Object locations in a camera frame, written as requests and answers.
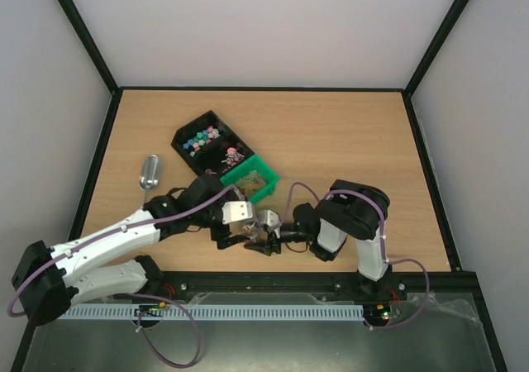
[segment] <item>gray wall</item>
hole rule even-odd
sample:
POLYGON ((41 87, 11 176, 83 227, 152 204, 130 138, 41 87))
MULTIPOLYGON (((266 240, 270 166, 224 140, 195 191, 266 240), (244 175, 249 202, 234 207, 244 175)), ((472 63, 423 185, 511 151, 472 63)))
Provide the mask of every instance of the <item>gray wall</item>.
POLYGON ((406 86, 453 0, 74 0, 121 85, 406 86))
POLYGON ((527 370, 529 0, 472 0, 414 97, 465 269, 527 370))
POLYGON ((4 312, 25 247, 65 241, 110 99, 55 0, 0 0, 0 370, 25 318, 4 312))

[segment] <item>perforated white strip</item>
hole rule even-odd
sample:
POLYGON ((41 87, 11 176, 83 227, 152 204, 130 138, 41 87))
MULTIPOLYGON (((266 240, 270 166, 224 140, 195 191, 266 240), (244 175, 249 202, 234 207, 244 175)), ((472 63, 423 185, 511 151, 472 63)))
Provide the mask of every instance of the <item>perforated white strip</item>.
MULTIPOLYGON (((278 306, 278 305, 202 305, 185 306, 199 321, 364 321, 362 306, 278 306)), ((62 320, 130 320, 137 317, 138 305, 79 304, 72 307, 62 320)), ((153 312, 145 320, 163 317, 164 320, 187 320, 176 307, 153 312)))

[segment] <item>wooden table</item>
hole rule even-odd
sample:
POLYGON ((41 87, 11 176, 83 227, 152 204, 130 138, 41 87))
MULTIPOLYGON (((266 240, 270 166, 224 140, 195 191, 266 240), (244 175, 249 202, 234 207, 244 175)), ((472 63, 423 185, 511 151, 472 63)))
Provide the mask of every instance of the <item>wooden table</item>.
MULTIPOLYGON (((280 177, 275 193, 258 204, 283 213, 292 182, 323 195, 335 179, 369 184, 391 199, 388 256, 412 257, 430 271, 449 271, 427 184, 400 93, 268 91, 143 91, 123 93, 88 210, 83 235, 117 222, 140 207, 138 184, 147 155, 164 163, 151 195, 188 186, 195 173, 170 146, 175 131, 212 109, 280 177)), ((303 188, 293 206, 313 202, 303 188)), ((301 244, 293 248, 303 248, 301 244)), ((151 255, 163 270, 179 271, 355 271, 355 242, 349 239, 333 262, 309 251, 284 247, 271 257, 242 245, 217 250, 209 230, 170 237, 126 255, 151 255)), ((417 270, 413 264, 397 271, 417 270)))

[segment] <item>green tray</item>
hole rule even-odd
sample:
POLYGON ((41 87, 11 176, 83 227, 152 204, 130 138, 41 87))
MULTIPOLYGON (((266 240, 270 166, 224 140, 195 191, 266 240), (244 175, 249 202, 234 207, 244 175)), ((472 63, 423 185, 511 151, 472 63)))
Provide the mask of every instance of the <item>green tray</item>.
POLYGON ((253 170, 259 172, 267 182, 267 185, 254 194, 249 200, 253 204, 257 204, 266 196, 271 196, 274 193, 275 184, 279 181, 279 176, 262 159, 260 159, 258 155, 252 155, 247 161, 237 165, 234 169, 221 177, 221 182, 224 186, 227 186, 228 184, 236 184, 239 179, 245 177, 253 170))

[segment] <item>metal scoop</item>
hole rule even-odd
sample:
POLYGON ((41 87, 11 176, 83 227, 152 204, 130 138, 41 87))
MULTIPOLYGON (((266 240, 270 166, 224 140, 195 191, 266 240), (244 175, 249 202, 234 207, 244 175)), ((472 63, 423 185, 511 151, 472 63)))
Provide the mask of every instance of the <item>metal scoop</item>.
POLYGON ((145 190, 141 207, 143 207, 143 204, 147 201, 149 191, 158 187, 158 179, 160 178, 161 170, 162 160, 157 155, 150 155, 145 159, 140 174, 140 187, 145 190))

